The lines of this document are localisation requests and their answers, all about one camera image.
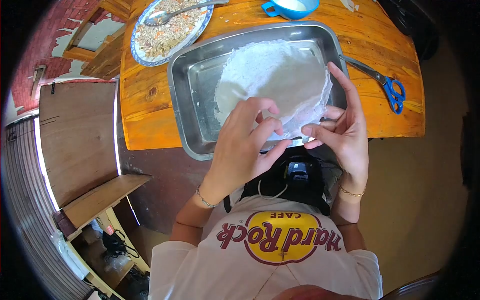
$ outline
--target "silver bracelet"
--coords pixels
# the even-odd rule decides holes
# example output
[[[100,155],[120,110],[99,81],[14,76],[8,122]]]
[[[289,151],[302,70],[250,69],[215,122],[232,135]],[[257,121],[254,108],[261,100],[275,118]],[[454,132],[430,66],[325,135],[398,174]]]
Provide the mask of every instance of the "silver bracelet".
[[[208,206],[208,207],[210,207],[210,208],[214,208],[215,206],[218,206],[218,205],[220,204],[220,203],[217,203],[217,204],[215,204],[215,205],[212,205],[212,204],[208,203],[207,201],[205,201],[205,199],[204,199],[202,196],[200,196],[200,186],[197,186],[196,194],[200,197],[200,199],[202,200],[202,202],[203,202],[206,206]]]

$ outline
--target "fingernail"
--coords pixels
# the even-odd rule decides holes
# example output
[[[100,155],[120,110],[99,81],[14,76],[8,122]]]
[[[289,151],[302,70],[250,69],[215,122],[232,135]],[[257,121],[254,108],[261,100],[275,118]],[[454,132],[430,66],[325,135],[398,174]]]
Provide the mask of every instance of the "fingernail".
[[[306,136],[311,136],[312,135],[312,128],[310,126],[304,126],[301,129],[301,132],[305,134]]]

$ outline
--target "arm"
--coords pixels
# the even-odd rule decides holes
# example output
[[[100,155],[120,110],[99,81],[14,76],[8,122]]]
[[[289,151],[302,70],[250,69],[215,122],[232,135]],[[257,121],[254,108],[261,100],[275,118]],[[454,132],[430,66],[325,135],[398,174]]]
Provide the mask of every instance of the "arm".
[[[361,194],[365,188],[362,184],[355,184],[349,174],[344,174],[339,184],[346,190],[354,194]],[[343,242],[347,252],[356,249],[364,249],[365,240],[357,225],[360,217],[360,200],[362,196],[351,196],[341,190],[338,191],[332,205],[330,217],[343,236]]]
[[[240,101],[230,113],[218,135],[210,170],[196,193],[182,207],[175,218],[170,240],[179,240],[198,246],[213,208],[239,186],[266,172],[291,144],[283,140],[264,155],[259,155],[266,139],[275,131],[282,135],[282,122],[262,117],[259,111],[273,114],[279,110],[268,98],[251,97]],[[259,125],[253,130],[253,122]]]
[[[320,125],[304,126],[303,134],[315,138],[306,143],[305,148],[311,149],[324,143],[327,144],[335,152],[344,171],[339,181],[340,186],[351,194],[360,195],[365,190],[368,178],[368,139],[365,115],[355,85],[333,63],[328,63],[328,69],[345,90],[347,109],[327,106],[324,116],[332,120],[323,121]],[[330,217],[342,233],[345,248],[349,252],[355,249],[365,249],[365,243],[357,226],[360,217],[361,196],[352,196],[347,192],[338,191]]]

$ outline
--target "orange wooden table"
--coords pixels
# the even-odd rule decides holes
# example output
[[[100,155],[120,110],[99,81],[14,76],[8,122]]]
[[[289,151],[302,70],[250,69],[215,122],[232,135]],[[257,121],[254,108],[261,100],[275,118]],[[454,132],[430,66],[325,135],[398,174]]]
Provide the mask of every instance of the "orange wooden table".
[[[152,0],[133,0],[125,30],[120,69],[120,106],[129,150],[181,147],[167,81],[167,64],[144,67],[130,51],[133,27]],[[261,24],[285,22],[268,17],[260,7],[266,0],[230,0],[215,6],[212,19],[197,41]],[[319,21],[336,33],[345,55],[360,60],[383,75],[398,79],[407,99],[401,115],[390,110],[376,80],[348,66],[360,94],[369,137],[416,137],[425,133],[425,97],[420,65],[412,40],[404,36],[377,2],[355,0],[350,12],[340,0],[321,0],[316,11],[302,20]]]

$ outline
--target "necklace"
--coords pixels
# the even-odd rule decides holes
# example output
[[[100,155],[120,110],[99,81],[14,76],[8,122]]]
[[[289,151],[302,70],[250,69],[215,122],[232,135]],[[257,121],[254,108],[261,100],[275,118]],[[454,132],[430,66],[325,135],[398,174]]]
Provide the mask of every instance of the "necklace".
[[[290,268],[288,267],[288,265],[285,263],[285,256],[287,255],[288,253],[283,251],[283,248],[282,248],[282,252],[279,254],[282,256],[282,264],[279,264],[278,266],[276,266],[275,270],[273,270],[273,272],[270,274],[270,276],[267,278],[267,280],[265,281],[265,283],[262,285],[262,287],[260,288],[260,290],[258,291],[258,293],[255,295],[255,297],[253,298],[253,300],[256,300],[258,295],[260,294],[260,292],[262,291],[262,289],[264,288],[264,286],[267,284],[268,280],[270,280],[270,278],[273,276],[273,274],[275,273],[275,271],[278,269],[278,267],[280,267],[281,265],[285,265],[287,267],[287,269],[290,271],[290,274],[292,274],[293,278],[295,279],[295,281],[297,282],[298,285],[300,285],[300,282],[298,281],[298,279],[295,277],[295,275],[293,274],[292,270],[290,270]]]

